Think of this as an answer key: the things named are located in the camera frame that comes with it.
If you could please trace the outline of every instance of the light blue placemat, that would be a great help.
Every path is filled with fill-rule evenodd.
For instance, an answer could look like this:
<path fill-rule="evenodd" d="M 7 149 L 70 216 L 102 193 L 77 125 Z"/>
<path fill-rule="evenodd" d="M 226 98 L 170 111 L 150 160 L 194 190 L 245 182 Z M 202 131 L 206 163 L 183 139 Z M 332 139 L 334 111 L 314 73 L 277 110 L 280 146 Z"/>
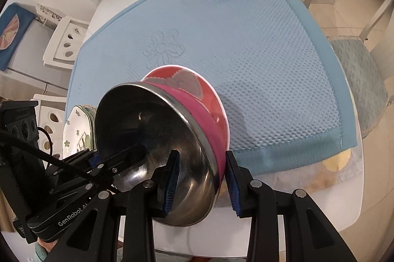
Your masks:
<path fill-rule="evenodd" d="M 300 0 L 140 0 L 82 46 L 66 116 L 166 64 L 213 85 L 229 119 L 230 149 L 254 175 L 357 144 L 342 70 Z"/>

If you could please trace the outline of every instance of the flower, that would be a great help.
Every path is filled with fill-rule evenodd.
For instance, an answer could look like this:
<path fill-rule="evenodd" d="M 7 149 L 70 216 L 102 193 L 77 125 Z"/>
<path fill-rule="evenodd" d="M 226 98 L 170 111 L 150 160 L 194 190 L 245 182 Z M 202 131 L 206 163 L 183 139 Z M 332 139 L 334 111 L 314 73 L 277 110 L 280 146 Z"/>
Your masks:
<path fill-rule="evenodd" d="M 151 39 L 151 45 L 144 52 L 144 55 L 149 57 L 147 64 L 149 69 L 166 64 L 175 64 L 174 59 L 185 52 L 185 47 L 179 43 L 179 32 L 176 29 L 171 29 L 167 33 L 155 32 Z"/>

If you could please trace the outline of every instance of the stacked plates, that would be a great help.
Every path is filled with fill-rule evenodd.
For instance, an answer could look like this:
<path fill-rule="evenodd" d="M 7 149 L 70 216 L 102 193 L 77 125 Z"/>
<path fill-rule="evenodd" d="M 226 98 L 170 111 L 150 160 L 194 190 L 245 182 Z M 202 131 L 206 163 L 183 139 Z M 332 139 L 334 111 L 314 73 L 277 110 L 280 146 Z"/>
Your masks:
<path fill-rule="evenodd" d="M 87 148 L 96 149 L 95 118 L 94 107 L 73 107 L 63 130 L 63 159 Z"/>

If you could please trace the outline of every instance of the plate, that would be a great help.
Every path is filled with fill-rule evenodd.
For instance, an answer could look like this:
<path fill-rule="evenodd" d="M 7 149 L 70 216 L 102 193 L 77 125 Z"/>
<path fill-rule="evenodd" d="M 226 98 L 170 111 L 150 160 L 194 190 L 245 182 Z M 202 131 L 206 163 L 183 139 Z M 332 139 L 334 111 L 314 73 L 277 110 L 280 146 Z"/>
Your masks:
<path fill-rule="evenodd" d="M 168 85 L 192 95 L 212 116 L 225 149 L 229 149 L 230 128 L 223 103 L 212 85 L 201 75 L 181 65 L 164 65 L 150 71 L 141 81 Z"/>
<path fill-rule="evenodd" d="M 94 149 L 96 149 L 96 136 L 95 136 L 95 118 L 96 118 L 96 114 L 95 114 L 95 110 L 93 110 L 94 111 L 93 112 L 94 117 L 93 117 L 93 115 L 91 113 L 92 112 L 91 109 L 89 109 L 89 111 L 90 111 L 89 112 L 85 106 L 82 106 L 82 105 L 78 105 L 78 106 L 89 117 L 89 122 L 90 122 L 90 127 L 91 127 L 91 132 L 92 132 L 92 135 L 91 135 L 92 148 L 89 148 L 89 149 L 90 150 L 94 150 Z"/>
<path fill-rule="evenodd" d="M 63 159 L 86 148 L 93 149 L 92 124 L 83 107 L 72 108 L 63 130 Z"/>

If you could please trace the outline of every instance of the chair cushion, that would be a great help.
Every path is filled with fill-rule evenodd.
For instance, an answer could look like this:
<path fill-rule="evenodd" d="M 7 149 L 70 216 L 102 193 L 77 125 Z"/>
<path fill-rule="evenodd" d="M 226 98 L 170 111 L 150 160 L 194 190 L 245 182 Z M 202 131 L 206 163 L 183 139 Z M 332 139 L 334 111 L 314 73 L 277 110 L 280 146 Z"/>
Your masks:
<path fill-rule="evenodd" d="M 378 124 L 389 102 L 381 74 L 367 48 L 357 36 L 328 38 L 347 77 L 356 104 L 361 135 Z"/>

